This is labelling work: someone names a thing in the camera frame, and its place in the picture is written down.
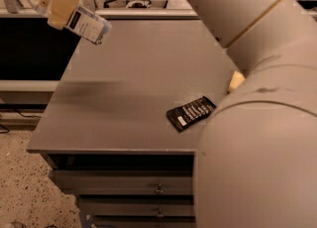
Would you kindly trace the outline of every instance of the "yellow object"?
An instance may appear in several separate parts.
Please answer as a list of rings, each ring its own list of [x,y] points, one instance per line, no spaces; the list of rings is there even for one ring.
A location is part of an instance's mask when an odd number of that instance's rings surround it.
[[[245,77],[241,73],[235,71],[234,75],[232,76],[231,82],[229,84],[228,92],[232,92],[244,81],[245,81]]]
[[[79,0],[51,0],[48,24],[62,30],[78,3]]]

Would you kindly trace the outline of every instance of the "black cable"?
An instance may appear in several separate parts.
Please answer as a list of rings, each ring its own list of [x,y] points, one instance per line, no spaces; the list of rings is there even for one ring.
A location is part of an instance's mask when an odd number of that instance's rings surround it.
[[[6,128],[5,126],[1,124],[0,124],[0,127],[5,130],[5,131],[0,131],[0,134],[8,134],[10,132],[10,129]]]
[[[22,117],[25,118],[35,118],[35,119],[41,119],[41,116],[37,116],[37,115],[24,115],[22,114],[19,110],[12,108],[13,111],[17,112],[18,114],[20,114]]]

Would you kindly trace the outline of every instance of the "black object with white text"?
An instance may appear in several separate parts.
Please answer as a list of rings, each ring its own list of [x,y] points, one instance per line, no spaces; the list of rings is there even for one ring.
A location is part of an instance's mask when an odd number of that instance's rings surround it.
[[[174,127],[181,132],[190,125],[207,118],[215,108],[216,105],[203,96],[185,105],[168,110],[166,116]]]

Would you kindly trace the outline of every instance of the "black panel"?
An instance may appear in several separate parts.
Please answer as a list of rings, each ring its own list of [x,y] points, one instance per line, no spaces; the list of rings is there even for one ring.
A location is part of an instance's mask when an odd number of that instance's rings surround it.
[[[60,80],[80,40],[47,19],[0,18],[0,79]]]

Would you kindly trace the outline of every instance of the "terrazzo floor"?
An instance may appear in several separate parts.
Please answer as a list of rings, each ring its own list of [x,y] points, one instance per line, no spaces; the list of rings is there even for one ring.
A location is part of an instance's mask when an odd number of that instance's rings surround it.
[[[11,129],[0,134],[0,228],[12,221],[27,228],[81,227],[75,197],[63,194],[50,181],[51,168],[40,155],[26,152],[35,126],[17,116],[0,112],[0,123]],[[24,125],[17,127],[13,124],[17,121]]]

